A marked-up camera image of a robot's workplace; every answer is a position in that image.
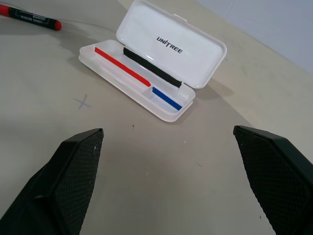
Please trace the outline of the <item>red and black marker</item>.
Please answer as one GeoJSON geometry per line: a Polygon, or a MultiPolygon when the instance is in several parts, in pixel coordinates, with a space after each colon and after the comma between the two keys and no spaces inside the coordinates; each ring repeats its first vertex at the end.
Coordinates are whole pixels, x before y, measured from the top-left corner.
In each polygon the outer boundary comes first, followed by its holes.
{"type": "Polygon", "coordinates": [[[60,31],[62,28],[62,24],[59,20],[44,17],[2,4],[0,4],[0,15],[56,31],[60,31]]]}

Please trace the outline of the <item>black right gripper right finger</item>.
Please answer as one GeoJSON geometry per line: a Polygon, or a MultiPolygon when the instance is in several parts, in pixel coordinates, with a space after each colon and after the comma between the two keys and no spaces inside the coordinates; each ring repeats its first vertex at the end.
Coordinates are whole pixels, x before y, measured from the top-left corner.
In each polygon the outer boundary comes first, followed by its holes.
{"type": "Polygon", "coordinates": [[[313,235],[313,164],[286,138],[237,125],[233,135],[276,235],[313,235]]]}

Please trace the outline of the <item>white plastic pencil case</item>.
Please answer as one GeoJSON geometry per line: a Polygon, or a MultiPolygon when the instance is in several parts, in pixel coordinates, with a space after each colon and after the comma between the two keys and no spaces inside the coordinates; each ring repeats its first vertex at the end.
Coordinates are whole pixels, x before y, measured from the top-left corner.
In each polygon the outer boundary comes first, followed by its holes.
{"type": "Polygon", "coordinates": [[[145,0],[134,0],[116,32],[80,49],[79,60],[163,121],[193,103],[227,53],[223,42],[145,0]]]}

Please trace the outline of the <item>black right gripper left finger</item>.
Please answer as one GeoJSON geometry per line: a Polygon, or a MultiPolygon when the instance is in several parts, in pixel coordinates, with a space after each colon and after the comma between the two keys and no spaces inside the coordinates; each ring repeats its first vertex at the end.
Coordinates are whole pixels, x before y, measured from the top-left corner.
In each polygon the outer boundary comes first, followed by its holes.
{"type": "Polygon", "coordinates": [[[0,219],[0,235],[79,235],[94,190],[104,131],[63,141],[0,219]]]}

